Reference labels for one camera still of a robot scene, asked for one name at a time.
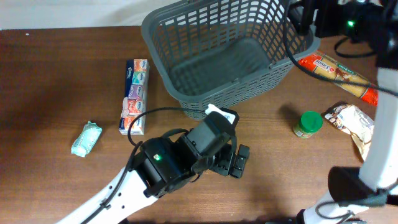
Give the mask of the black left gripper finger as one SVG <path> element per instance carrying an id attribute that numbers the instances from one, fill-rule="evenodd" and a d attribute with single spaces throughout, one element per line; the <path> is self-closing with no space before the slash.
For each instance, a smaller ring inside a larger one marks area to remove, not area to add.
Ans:
<path id="1" fill-rule="evenodd" d="M 215 154 L 212 171 L 222 176 L 228 176 L 229 170 L 233 166 L 235 156 L 235 150 L 232 149 L 230 144 L 226 144 Z"/>
<path id="2" fill-rule="evenodd" d="M 243 176 L 243 172 L 246 163 L 249 159 L 249 147 L 241 144 L 238 149 L 238 153 L 234 158 L 234 163 L 229 170 L 230 176 L 240 179 Z"/>

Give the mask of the green lid jar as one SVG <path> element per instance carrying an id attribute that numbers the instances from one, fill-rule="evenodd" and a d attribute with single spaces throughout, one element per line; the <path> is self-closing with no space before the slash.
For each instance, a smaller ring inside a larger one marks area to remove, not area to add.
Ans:
<path id="1" fill-rule="evenodd" d="M 293 127 L 296 136 L 306 139 L 317 133 L 323 126 L 321 114 L 315 111 L 304 112 Z"/>

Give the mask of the grey plastic basket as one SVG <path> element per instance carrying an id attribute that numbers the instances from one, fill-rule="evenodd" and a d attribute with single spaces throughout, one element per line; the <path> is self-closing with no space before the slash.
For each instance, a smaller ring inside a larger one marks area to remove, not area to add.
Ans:
<path id="1" fill-rule="evenodd" d="M 165 88 L 188 117 L 229 108 L 276 87 L 296 60 L 314 53 L 314 30 L 298 35 L 285 1 L 179 1 L 141 25 Z"/>

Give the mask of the orange spaghetti packet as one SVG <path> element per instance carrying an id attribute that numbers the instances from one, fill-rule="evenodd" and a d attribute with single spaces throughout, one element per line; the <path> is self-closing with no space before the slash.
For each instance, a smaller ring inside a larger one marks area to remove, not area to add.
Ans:
<path id="1" fill-rule="evenodd" d="M 310 70 L 317 75 L 321 75 L 325 78 L 340 80 L 344 82 L 356 82 L 365 85 L 372 85 L 372 83 L 367 78 L 352 71 L 345 65 L 339 63 L 337 60 L 331 58 L 321 51 L 316 51 L 315 53 L 312 53 L 307 57 L 298 60 L 298 63 L 307 70 Z M 354 86 L 348 84 L 339 84 L 339 86 L 342 89 L 362 99 L 363 101 L 369 103 L 370 105 L 377 106 L 377 90 L 368 87 Z"/>

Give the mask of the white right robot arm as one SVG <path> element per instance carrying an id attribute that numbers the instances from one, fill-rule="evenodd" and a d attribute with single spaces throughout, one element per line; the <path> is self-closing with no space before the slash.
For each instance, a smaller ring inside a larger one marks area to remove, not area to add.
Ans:
<path id="1" fill-rule="evenodd" d="M 397 205 L 397 1 L 287 1 L 282 16 L 298 34 L 315 27 L 319 38 L 344 35 L 366 42 L 376 57 L 379 103 L 375 131 L 360 168 L 334 167 L 328 191 L 301 210 L 299 223 L 343 223 L 371 207 Z"/>

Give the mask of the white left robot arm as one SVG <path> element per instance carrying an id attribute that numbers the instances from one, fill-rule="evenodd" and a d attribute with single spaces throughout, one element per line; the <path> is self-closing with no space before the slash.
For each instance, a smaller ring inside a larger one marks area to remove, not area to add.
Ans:
<path id="1" fill-rule="evenodd" d="M 172 129 L 135 144 L 120 173 L 60 223 L 121 223 L 207 170 L 241 178 L 249 147 L 237 144 L 239 115 L 214 105 L 204 113 L 193 129 Z"/>

